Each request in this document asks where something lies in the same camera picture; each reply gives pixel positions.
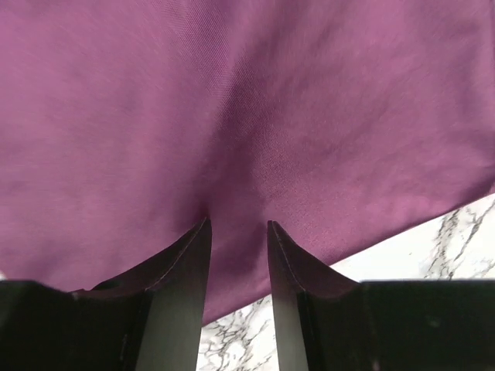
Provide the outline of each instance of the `fabric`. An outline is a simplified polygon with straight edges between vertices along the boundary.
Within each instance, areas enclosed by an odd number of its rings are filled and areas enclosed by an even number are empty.
[[[489,0],[2,0],[0,269],[91,288],[213,223],[205,323],[266,222],[327,264],[495,191]]]

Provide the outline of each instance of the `purple fabric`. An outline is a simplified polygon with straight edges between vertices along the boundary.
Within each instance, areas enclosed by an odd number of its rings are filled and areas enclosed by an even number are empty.
[[[90,288],[213,223],[205,322],[495,189],[489,0],[3,0],[0,270]]]

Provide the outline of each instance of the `white marble countertop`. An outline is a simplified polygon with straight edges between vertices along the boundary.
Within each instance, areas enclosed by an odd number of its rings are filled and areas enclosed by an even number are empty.
[[[495,278],[495,196],[333,265],[355,281]],[[278,371],[271,297],[203,328],[197,371]]]

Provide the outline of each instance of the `black plastic part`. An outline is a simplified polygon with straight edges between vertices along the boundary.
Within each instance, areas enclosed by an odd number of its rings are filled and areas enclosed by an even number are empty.
[[[91,291],[0,282],[0,370],[194,371],[209,220]]]
[[[268,223],[280,371],[495,369],[495,281],[349,280]]]

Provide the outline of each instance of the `marble table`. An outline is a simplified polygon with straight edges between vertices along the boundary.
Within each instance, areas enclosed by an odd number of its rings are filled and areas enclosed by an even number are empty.
[[[495,278],[495,196],[333,265],[355,281]],[[278,371],[271,298],[203,328],[196,371]]]

